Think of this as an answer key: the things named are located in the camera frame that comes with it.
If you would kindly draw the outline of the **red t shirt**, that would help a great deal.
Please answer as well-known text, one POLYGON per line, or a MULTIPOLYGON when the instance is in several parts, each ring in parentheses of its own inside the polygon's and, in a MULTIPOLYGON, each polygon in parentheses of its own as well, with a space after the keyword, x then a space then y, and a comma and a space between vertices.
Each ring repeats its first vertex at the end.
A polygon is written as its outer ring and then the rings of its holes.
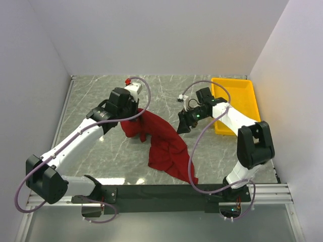
POLYGON ((145 111, 137 120, 121 122, 126 137, 139 136, 145 142, 150 135, 148 166, 168 175, 190 182, 188 175, 189 154, 184 140, 169 122, 160 116, 145 111))

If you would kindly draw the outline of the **yellow plastic tray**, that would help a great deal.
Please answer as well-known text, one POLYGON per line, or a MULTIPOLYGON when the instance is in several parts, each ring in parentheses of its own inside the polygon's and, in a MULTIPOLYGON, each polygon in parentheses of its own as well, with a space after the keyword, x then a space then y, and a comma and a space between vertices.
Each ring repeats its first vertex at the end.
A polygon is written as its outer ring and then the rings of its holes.
MULTIPOLYGON (((250 80, 212 78, 211 81, 220 84, 229 92, 231 105, 236 110, 253 120, 261 121, 253 84, 250 80)), ((223 97, 228 100, 226 92, 215 84, 211 85, 211 92, 215 98, 223 97)), ((214 128, 217 135, 235 135, 221 121, 215 122, 214 128)))

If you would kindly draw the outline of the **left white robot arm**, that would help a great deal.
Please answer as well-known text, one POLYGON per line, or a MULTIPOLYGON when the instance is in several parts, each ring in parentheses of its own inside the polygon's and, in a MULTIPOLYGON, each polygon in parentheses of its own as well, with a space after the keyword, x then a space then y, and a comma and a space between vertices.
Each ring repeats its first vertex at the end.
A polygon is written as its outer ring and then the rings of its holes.
POLYGON ((76 161, 78 155, 96 140, 114 128, 120 119, 137 114, 142 86, 132 83, 115 88, 108 99, 93 108, 82 123, 63 141, 41 157, 30 156, 26 161, 26 173, 35 173, 26 181, 27 187, 54 204, 63 196, 83 196, 94 203, 101 196, 101 183, 95 178, 65 176, 64 172, 76 161))

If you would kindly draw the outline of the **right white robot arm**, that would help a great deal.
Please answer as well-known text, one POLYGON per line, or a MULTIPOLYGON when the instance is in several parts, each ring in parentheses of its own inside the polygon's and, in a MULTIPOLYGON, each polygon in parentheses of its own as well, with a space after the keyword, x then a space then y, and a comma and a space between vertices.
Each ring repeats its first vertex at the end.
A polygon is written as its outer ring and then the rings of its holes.
POLYGON ((192 187, 202 194, 218 194, 227 201, 233 201, 239 196, 239 188, 251 182, 258 169, 271 160, 275 155, 269 124, 257 122, 248 118, 231 105, 231 99, 215 98, 209 88, 196 91, 198 105, 189 107, 188 96, 180 94, 178 102, 184 108, 178 113, 179 126, 177 134, 189 133, 197 123, 207 117, 224 123, 237 136, 238 162, 233 170, 224 178, 224 186, 213 191, 199 189, 189 177, 192 187))

